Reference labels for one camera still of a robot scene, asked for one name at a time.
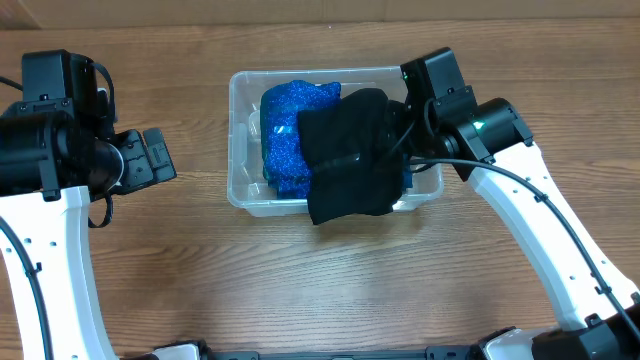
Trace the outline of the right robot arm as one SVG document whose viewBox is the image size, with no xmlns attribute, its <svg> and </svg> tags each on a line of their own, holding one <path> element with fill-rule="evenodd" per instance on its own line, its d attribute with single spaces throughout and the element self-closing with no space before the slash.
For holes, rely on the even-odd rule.
<svg viewBox="0 0 640 360">
<path fill-rule="evenodd" d="M 555 325 L 507 327 L 428 359 L 636 359 L 639 289 L 598 247 L 545 165 L 516 108 L 483 104 L 449 48 L 401 65 L 406 118 L 394 151 L 414 174 L 454 167 L 496 212 L 541 281 Z"/>
</svg>

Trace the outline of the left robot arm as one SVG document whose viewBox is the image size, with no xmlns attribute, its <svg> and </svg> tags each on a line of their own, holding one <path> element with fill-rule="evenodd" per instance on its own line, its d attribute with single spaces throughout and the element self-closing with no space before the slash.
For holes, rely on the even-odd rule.
<svg viewBox="0 0 640 360">
<path fill-rule="evenodd" d="M 1 255 L 27 359 L 111 359 L 90 205 L 172 180 L 162 132 L 116 132 L 106 68 L 65 50 L 23 56 L 1 117 Z"/>
</svg>

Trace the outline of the dark blue jeans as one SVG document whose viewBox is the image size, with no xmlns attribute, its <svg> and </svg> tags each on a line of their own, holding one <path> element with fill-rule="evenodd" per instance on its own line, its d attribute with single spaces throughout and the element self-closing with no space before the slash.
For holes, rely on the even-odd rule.
<svg viewBox="0 0 640 360">
<path fill-rule="evenodd" d="M 405 167 L 402 171 L 402 175 L 403 175 L 402 191 L 406 192 L 408 189 L 413 187 L 413 173 L 411 172 L 411 168 Z"/>
</svg>

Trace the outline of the blue green sequin garment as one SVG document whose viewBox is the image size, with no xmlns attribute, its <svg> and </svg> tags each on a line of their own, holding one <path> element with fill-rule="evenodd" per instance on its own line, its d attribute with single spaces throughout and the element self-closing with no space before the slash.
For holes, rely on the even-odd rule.
<svg viewBox="0 0 640 360">
<path fill-rule="evenodd" d="M 276 85 L 262 95 L 263 176 L 278 199 L 305 199 L 311 187 L 311 170 L 301 153 L 298 113 L 327 108 L 340 98 L 338 82 L 314 84 L 303 80 Z"/>
</svg>

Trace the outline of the large black garment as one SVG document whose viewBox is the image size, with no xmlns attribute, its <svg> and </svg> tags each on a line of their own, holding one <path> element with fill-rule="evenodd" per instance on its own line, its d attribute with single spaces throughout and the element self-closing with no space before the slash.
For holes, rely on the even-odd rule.
<svg viewBox="0 0 640 360">
<path fill-rule="evenodd" d="M 404 159 L 396 147 L 404 115 L 404 104 L 377 88 L 298 113 L 301 153 L 311 170 L 308 212 L 315 225 L 393 211 L 405 185 Z"/>
</svg>

